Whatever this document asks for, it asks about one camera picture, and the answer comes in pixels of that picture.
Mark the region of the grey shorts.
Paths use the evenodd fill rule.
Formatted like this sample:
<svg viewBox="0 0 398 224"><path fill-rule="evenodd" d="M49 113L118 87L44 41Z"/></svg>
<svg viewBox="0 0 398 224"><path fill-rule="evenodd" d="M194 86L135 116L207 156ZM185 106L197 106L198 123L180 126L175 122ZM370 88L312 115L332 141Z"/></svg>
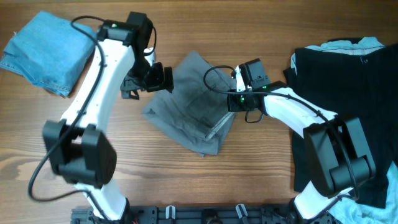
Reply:
<svg viewBox="0 0 398 224"><path fill-rule="evenodd" d="M226 95L203 83L211 67L198 52L190 52L174 68L173 92L156 92L142 110L166 136L202 157L219 153L235 117L228 111Z"/></svg>

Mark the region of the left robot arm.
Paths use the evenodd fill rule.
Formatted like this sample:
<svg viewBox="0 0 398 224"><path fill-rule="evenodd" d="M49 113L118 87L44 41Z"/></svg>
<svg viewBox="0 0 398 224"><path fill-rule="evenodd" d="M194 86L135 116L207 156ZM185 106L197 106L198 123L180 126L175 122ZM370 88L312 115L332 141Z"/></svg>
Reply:
<svg viewBox="0 0 398 224"><path fill-rule="evenodd" d="M118 95L138 98L138 91L172 91L172 69L155 60L148 48L156 36L147 19L103 21L88 74L60 121L47 121L43 139L54 174L73 184L93 207L95 223L132 223L130 205L116 185L116 151L106 138L110 112Z"/></svg>

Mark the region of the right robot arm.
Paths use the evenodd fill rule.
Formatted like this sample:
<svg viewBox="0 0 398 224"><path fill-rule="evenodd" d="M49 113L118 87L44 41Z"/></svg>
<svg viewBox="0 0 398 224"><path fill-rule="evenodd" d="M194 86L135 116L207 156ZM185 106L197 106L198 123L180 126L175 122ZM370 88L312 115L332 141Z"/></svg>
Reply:
<svg viewBox="0 0 398 224"><path fill-rule="evenodd" d="M227 92L230 111L259 110L293 129L304 141L310 181L293 200L296 219L310 223L343 199L359 198L358 187L376 175L360 120L324 110L282 82Z"/></svg>

